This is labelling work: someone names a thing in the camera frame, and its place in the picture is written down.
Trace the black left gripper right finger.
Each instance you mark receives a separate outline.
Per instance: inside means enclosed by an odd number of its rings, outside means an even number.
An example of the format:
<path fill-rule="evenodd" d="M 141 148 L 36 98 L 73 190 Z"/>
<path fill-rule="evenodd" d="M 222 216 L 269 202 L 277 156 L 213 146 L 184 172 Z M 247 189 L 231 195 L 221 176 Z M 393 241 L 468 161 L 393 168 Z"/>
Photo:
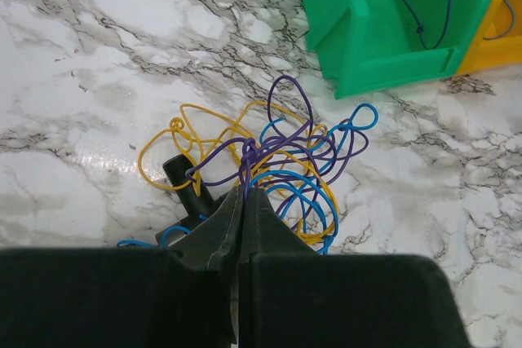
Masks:
<path fill-rule="evenodd" d="M 466 347 L 443 271 L 429 258 L 320 255 L 275 214 L 265 191 L 244 208 L 242 347 Z"/>

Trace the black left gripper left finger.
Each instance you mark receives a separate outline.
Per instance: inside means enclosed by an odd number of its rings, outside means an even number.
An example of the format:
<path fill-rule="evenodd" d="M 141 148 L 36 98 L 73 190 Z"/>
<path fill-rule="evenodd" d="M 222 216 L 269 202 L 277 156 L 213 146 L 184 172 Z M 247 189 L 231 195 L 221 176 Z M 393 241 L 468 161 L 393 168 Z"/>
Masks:
<path fill-rule="evenodd" d="M 229 347 L 241 189 L 168 247 L 1 252 L 4 347 Z"/>

